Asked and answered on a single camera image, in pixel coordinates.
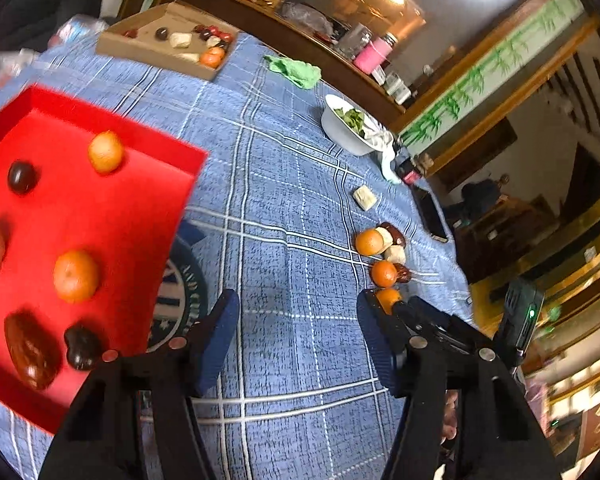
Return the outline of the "right hand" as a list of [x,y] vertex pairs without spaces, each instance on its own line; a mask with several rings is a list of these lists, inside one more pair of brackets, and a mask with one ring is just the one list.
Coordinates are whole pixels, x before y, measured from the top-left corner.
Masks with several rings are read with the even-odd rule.
[[460,394],[457,390],[448,390],[445,396],[441,442],[451,441],[457,434],[457,401]]

